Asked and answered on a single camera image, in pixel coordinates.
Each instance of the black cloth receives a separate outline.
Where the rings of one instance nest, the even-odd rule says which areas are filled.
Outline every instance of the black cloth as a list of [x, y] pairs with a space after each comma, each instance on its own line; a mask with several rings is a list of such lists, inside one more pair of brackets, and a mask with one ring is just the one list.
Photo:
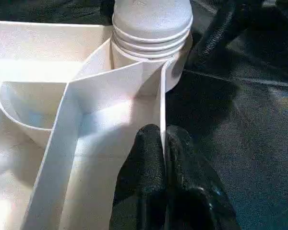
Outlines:
[[159, 128], [141, 128], [123, 164], [113, 199], [110, 230], [159, 230], [165, 222], [166, 175]]
[[239, 230], [220, 178], [185, 129], [167, 128], [166, 154], [169, 229]]
[[0, 0], [0, 21], [110, 24], [102, 3], [112, 0]]
[[241, 228], [288, 230], [288, 86], [185, 72], [166, 107], [218, 173]]

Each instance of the black fabric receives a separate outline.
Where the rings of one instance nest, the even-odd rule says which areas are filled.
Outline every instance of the black fabric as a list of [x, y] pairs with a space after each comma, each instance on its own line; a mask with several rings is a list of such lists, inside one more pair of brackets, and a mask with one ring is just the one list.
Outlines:
[[229, 0], [216, 13], [201, 40], [189, 54], [187, 66], [206, 68], [206, 62], [236, 38], [254, 19], [261, 0]]
[[37, 23], [110, 24], [102, 0], [0, 0], [0, 20]]
[[[193, 14], [198, 15], [192, 25], [195, 44], [201, 39], [219, 8], [220, 4], [213, 0], [192, 1]], [[284, 12], [278, 8], [262, 8], [254, 14], [248, 28], [226, 48], [219, 49], [216, 53], [209, 52], [213, 54], [212, 57], [203, 56], [204, 60], [211, 58], [205, 63], [204, 69], [200, 65], [197, 68], [227, 79], [244, 75], [246, 78], [256, 77], [264, 81], [270, 80], [271, 74], [256, 71], [266, 69], [266, 72], [275, 72], [274, 79], [288, 82], [288, 15]]]
[[288, 230], [288, 86], [185, 72], [166, 108], [219, 175], [241, 228]]
[[223, 185], [207, 160], [194, 148], [188, 132], [167, 128], [167, 154], [172, 230], [239, 230]]
[[109, 229], [161, 229], [167, 205], [166, 186], [159, 127], [146, 125], [138, 131], [119, 172]]

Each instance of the curved divider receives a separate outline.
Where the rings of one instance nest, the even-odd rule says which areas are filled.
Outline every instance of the curved divider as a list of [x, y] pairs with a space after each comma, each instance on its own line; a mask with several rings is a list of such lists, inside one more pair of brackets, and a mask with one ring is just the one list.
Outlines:
[[113, 71], [136, 62], [138, 62], [138, 60], [113, 52], [111, 38], [109, 38], [86, 59], [73, 80]]
[[108, 228], [117, 174], [137, 131], [165, 124], [165, 76], [157, 91], [144, 92], [143, 64], [68, 84], [22, 230]]
[[192, 46], [192, 35], [189, 34], [183, 48], [179, 50], [178, 52], [174, 53], [170, 57], [162, 58], [162, 59], [146, 59], [146, 58], [141, 58], [137, 56], [130, 55], [129, 53], [126, 53], [125, 50], [120, 48], [115, 40], [112, 38], [112, 52], [113, 52], [113, 57], [117, 59], [129, 59], [133, 61], [141, 61], [143, 62], [143, 78], [144, 78], [144, 85], [143, 85], [143, 93], [147, 93], [150, 90], [153, 90], [154, 92], [157, 91], [157, 85], [156, 84], [156, 79], [160, 77], [161, 74], [161, 68], [166, 63], [168, 60], [171, 60], [171, 65], [169, 68], [171, 71], [168, 72], [167, 74], [167, 79], [166, 79], [166, 91], [171, 90], [172, 88], [177, 85], [181, 73], [184, 68], [184, 64], [187, 60], [187, 56], [189, 54], [189, 51]]

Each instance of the gloved hand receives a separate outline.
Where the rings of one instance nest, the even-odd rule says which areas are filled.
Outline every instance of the gloved hand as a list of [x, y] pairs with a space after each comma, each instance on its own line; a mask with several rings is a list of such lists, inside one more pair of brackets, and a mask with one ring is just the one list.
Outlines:
[[162, 229], [167, 206], [171, 230], [240, 229], [217, 173], [186, 130], [168, 127], [166, 153], [165, 163], [156, 125], [139, 130], [118, 175], [109, 229]]

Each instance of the plastic compartment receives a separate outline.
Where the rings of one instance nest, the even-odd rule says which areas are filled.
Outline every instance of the plastic compartment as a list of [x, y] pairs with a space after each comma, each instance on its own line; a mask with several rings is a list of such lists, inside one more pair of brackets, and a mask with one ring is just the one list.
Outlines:
[[0, 80], [68, 82], [111, 33], [112, 26], [0, 22]]
[[0, 230], [19, 230], [44, 149], [0, 110]]
[[65, 83], [0, 82], [0, 108], [45, 148], [65, 86]]
[[23, 230], [108, 228], [117, 174], [136, 132], [154, 123], [164, 140], [171, 61], [154, 92], [143, 93], [143, 62], [67, 85]]

